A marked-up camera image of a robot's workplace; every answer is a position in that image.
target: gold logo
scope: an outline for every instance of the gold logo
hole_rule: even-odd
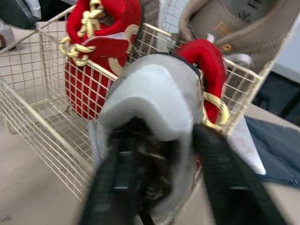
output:
[[[225,37],[229,34],[232,34],[234,32],[234,29],[220,21],[214,31],[217,32],[217,34],[219,34],[220,36]]]

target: shoe tongue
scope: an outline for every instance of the shoe tongue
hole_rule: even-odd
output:
[[[247,25],[232,15],[219,0],[209,1],[192,16],[190,22],[190,28],[197,38],[206,38],[209,33],[215,37],[215,40],[232,34]]]

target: gray sneaker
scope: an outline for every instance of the gray sneaker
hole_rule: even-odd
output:
[[[186,41],[210,33],[223,54],[244,53],[259,73],[275,58],[300,10],[299,0],[191,0],[180,19]]]

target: white wall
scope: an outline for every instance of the white wall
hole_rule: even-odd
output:
[[[300,19],[272,71],[300,83]]]

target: white fabric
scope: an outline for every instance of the white fabric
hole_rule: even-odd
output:
[[[9,46],[15,42],[15,36],[10,26],[0,20],[0,34],[4,37],[6,46]]]

